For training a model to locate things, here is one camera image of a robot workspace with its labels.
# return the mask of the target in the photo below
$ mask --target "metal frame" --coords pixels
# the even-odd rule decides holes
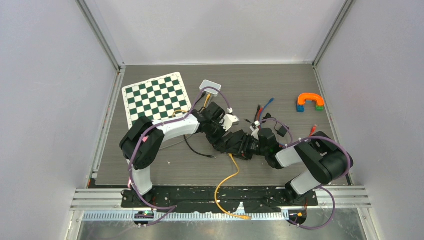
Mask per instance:
[[[90,25],[94,35],[99,40],[101,47],[106,52],[106,55],[109,58],[112,65],[115,67],[117,71],[122,69],[122,66],[124,66],[124,62],[122,61],[122,58],[117,48],[114,47],[115,50],[112,50],[111,48],[111,44],[113,44],[112,46],[115,46],[115,43],[113,42],[111,37],[108,37],[109,39],[107,40],[107,38],[105,37],[103,33],[106,31],[102,31],[100,27],[99,21],[103,19],[100,19],[100,16],[97,16],[97,18],[93,16],[92,10],[94,10],[96,3],[90,1],[88,4],[86,0],[75,0],[75,2],[78,4],[82,14],[84,14],[85,18],[87,19],[88,25]]]
[[[369,210],[372,209],[371,202],[364,186],[327,186],[334,196],[337,209],[358,209],[362,225],[368,239],[377,236]],[[67,231],[66,240],[76,240],[83,221],[132,221],[132,217],[138,211],[151,211],[149,207],[142,208],[122,208],[121,192],[126,188],[115,189],[77,189],[70,207],[70,224]],[[323,190],[316,190],[318,206],[309,206],[309,209],[330,209],[332,208],[330,196]],[[256,214],[255,220],[284,220],[288,216],[288,210],[302,209],[299,206],[281,207],[281,213],[260,213]],[[241,205],[237,212],[243,213]],[[222,213],[171,213],[163,221],[239,221],[238,218],[226,217]]]
[[[345,20],[346,16],[349,13],[349,10],[351,9],[352,5],[356,2],[356,0],[346,0],[341,7],[340,12],[338,13],[337,17],[335,18],[335,21],[330,29],[330,31],[327,34],[327,37],[325,37],[324,42],[321,45],[321,48],[318,51],[318,54],[315,57],[315,60],[312,63],[313,68],[315,69],[318,64],[320,63],[321,58],[323,57],[324,53],[327,50],[327,47],[329,46],[331,40],[336,35],[337,31],[339,30],[340,26],[342,25],[343,21]]]

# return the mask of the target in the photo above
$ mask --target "table surface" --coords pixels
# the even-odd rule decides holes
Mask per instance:
[[[199,93],[203,80],[222,85],[222,92],[228,98],[234,114],[242,121],[231,128],[250,132],[249,124],[243,119],[253,120],[258,104],[264,106],[271,97],[275,100],[265,112],[290,127],[295,139],[307,137],[313,125],[316,130],[333,137],[325,111],[315,111],[315,104],[305,105],[305,112],[296,112],[296,100],[301,93],[320,93],[318,83],[310,64],[252,64],[252,65],[140,65],[128,66],[122,87],[142,82],[166,74],[180,72],[192,103]],[[222,108],[226,104],[222,97],[213,101]],[[266,123],[273,128],[273,123]],[[128,131],[127,117],[122,92],[116,103],[115,112],[108,133],[97,185],[126,185],[128,164],[123,158],[119,143]],[[277,136],[282,143],[289,143],[290,137]],[[183,140],[178,137],[162,144],[169,146]],[[212,185],[216,186],[224,178],[236,172],[236,167],[227,154],[215,151],[204,134],[199,133],[188,139],[190,145],[200,153],[215,155],[211,159],[196,155],[182,142],[159,151],[151,165],[151,180],[154,185]],[[255,156],[249,161],[237,159],[240,173],[228,180],[226,185],[285,185],[297,177],[306,167],[303,163],[277,170],[268,166],[265,159]],[[346,178],[333,181],[336,185],[346,185]]]

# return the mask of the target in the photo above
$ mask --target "green and white chessboard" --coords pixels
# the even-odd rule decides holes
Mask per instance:
[[[152,78],[122,88],[128,129],[142,116],[150,120],[172,118],[174,111],[188,111],[192,104],[179,72]]]

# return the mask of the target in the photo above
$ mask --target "purple cable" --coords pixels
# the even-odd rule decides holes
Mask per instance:
[[[270,118],[267,118],[267,119],[262,119],[262,120],[259,120],[259,123],[261,124],[261,123],[263,123],[263,122],[266,122],[266,121],[273,121],[273,122],[276,122],[276,123],[278,123],[278,124],[281,124],[286,130],[287,130],[287,132],[288,132],[288,135],[290,135],[290,143],[289,144],[292,144],[293,143],[293,135],[292,135],[292,133],[290,132],[290,130],[289,130],[289,128],[286,126],[286,125],[284,125],[284,123],[282,123],[282,122],[280,122],[279,120],[277,120],[275,117],[270,117]]]
[[[334,214],[335,214],[335,212],[336,212],[336,201],[334,200],[334,196],[331,194],[331,192],[329,191],[329,190],[327,190],[327,189],[325,189],[325,188],[323,188],[322,186],[319,186],[319,187],[317,187],[318,189],[322,189],[322,190],[324,190],[324,191],[326,191],[329,195],[330,195],[330,197],[331,197],[331,201],[332,201],[332,212],[331,212],[331,215],[330,215],[330,217],[329,217],[329,219],[323,224],[323,225],[321,225],[321,226],[303,226],[303,225],[299,225],[299,228],[301,228],[301,229],[307,229],[307,230],[316,230],[316,229],[321,229],[321,228],[323,228],[323,227],[325,227],[325,226],[327,226],[332,220],[333,220],[333,218],[334,218]],[[288,220],[291,224],[294,224],[294,225],[298,225],[297,223],[296,223],[296,220],[294,220],[294,221],[292,221],[292,220]]]
[[[346,151],[346,150],[345,150],[345,149],[344,149],[344,148],[343,148],[340,144],[338,144],[337,142],[335,142],[334,140],[332,140],[332,139],[330,139],[330,138],[326,138],[326,137],[323,137],[323,136],[308,136],[308,137],[305,137],[305,138],[303,138],[303,139],[301,139],[301,140],[299,140],[299,141],[296,141],[296,142],[293,142],[293,143],[291,143],[291,144],[287,145],[287,147],[285,147],[285,148],[287,149],[287,148],[293,147],[293,146],[295,146],[295,145],[297,145],[297,144],[301,143],[301,141],[312,140],[312,139],[317,139],[317,140],[327,141],[327,142],[329,142],[329,143],[331,143],[331,144],[334,144],[334,145],[335,145],[338,149],[340,149],[340,151],[341,151],[341,152],[344,154],[344,156],[346,157],[346,160],[347,160],[347,168],[346,168],[346,170],[344,171],[344,173],[343,173],[341,176],[339,176],[338,178],[336,178],[336,179],[339,179],[339,178],[341,178],[341,177],[346,176],[346,175],[349,173],[349,170],[351,169],[351,165],[352,165],[351,158],[349,157],[348,152],[347,152],[347,151]],[[334,213],[336,212],[336,201],[334,200],[334,196],[331,194],[331,192],[330,192],[330,191],[328,191],[327,189],[323,188],[323,187],[322,187],[322,185],[320,185],[320,186],[316,187],[315,189],[322,189],[322,190],[326,191],[326,192],[330,195],[331,200],[332,200],[332,213],[331,213],[331,216],[330,216],[330,218],[328,219],[328,221],[327,221],[326,223],[324,223],[323,225],[321,225],[321,226],[315,226],[315,227],[299,225],[299,227],[300,227],[300,228],[302,228],[302,229],[314,230],[314,229],[320,229],[320,228],[323,228],[323,227],[327,226],[327,225],[331,222],[331,220],[333,220]]]
[[[330,138],[326,138],[326,137],[323,137],[323,136],[308,136],[308,137],[305,137],[305,138],[303,138],[302,140],[299,140],[299,141],[296,141],[296,142],[293,142],[293,143],[290,143],[289,145],[287,145],[287,147],[285,147],[285,148],[290,148],[290,147],[293,147],[293,146],[295,146],[295,145],[297,145],[297,144],[299,144],[299,143],[301,143],[301,141],[306,141],[306,140],[312,140],[312,139],[317,139],[317,140],[323,140],[323,141],[327,141],[327,142],[329,142],[329,143],[331,143],[331,144],[334,144],[338,149],[340,149],[340,151],[344,154],[344,156],[346,157],[346,160],[347,160],[347,168],[346,168],[346,170],[344,171],[344,173],[341,175],[341,176],[339,176],[338,178],[336,178],[336,179],[339,179],[339,178],[341,178],[341,177],[344,177],[344,176],[346,176],[348,173],[349,173],[349,170],[351,169],[351,165],[352,165],[352,162],[351,162],[351,158],[349,157],[349,154],[348,154],[348,152],[340,145],[340,144],[338,144],[337,142],[335,142],[333,139],[330,139]]]
[[[157,124],[155,124],[155,125],[153,125],[153,126],[151,126],[151,127],[149,127],[146,131],[144,131],[143,132],[143,134],[140,136],[140,139],[138,140],[138,142],[137,142],[137,145],[135,146],[135,149],[134,149],[134,152],[132,153],[132,156],[131,156],[131,159],[130,159],[130,161],[129,161],[129,164],[128,164],[128,171],[129,171],[129,179],[131,180],[131,185],[132,185],[132,188],[135,190],[135,192],[137,193],[137,196],[140,198],[140,200],[144,203],[144,204],[146,204],[147,206],[149,206],[149,207],[151,207],[151,208],[154,208],[154,209],[157,209],[157,210],[169,210],[166,214],[164,214],[162,217],[160,217],[158,220],[156,220],[156,221],[154,221],[154,222],[152,222],[152,223],[149,223],[149,224],[147,224],[146,225],[146,227],[149,227],[149,226],[152,226],[152,225],[155,225],[155,224],[157,224],[159,221],[161,221],[162,219],[164,219],[168,214],[170,214],[177,206],[176,205],[174,205],[174,206],[168,206],[168,207],[159,207],[159,206],[154,206],[154,205],[152,205],[152,204],[150,204],[150,203],[148,203],[144,198],[143,198],[143,196],[140,194],[140,192],[139,192],[139,189],[137,188],[137,186],[136,186],[136,184],[135,184],[135,182],[134,182],[134,179],[133,179],[133,171],[132,171],[132,169],[133,169],[133,163],[134,163],[134,160],[135,160],[135,158],[136,158],[136,154],[137,154],[137,152],[139,151],[139,148],[140,148],[140,145],[142,144],[142,141],[143,141],[143,139],[144,139],[144,137],[151,131],[151,130],[153,130],[154,128],[156,128],[156,127],[159,127],[159,126],[162,126],[162,125],[165,125],[165,124],[171,124],[171,123],[176,123],[176,122],[179,122],[179,121],[183,121],[183,120],[185,120],[190,114],[192,114],[192,111],[193,111],[193,109],[194,109],[194,107],[195,107],[195,105],[196,105],[196,103],[197,103],[197,101],[199,100],[199,98],[200,98],[200,96],[202,95],[202,93],[206,90],[206,89],[213,89],[213,90],[215,90],[215,91],[217,91],[219,94],[221,94],[221,96],[222,96],[222,98],[224,98],[224,100],[225,100],[225,102],[226,102],[226,104],[227,104],[227,106],[228,106],[228,108],[229,109],[231,109],[231,105],[230,105],[230,103],[228,102],[228,99],[225,97],[225,95],[224,94],[222,94],[222,92],[221,91],[219,91],[218,89],[216,89],[216,88],[214,88],[214,87],[211,87],[211,86],[207,86],[207,87],[204,87],[204,88],[202,88],[201,90],[200,90],[200,92],[199,92],[199,94],[196,96],[196,98],[195,98],[195,100],[194,100],[194,105],[193,106],[191,106],[191,108],[190,108],[190,110],[187,112],[187,114],[184,114],[183,115],[183,117],[180,117],[180,118],[177,118],[177,119],[171,119],[171,120],[168,120],[168,121],[164,121],[164,122],[161,122],[161,123],[157,123]]]

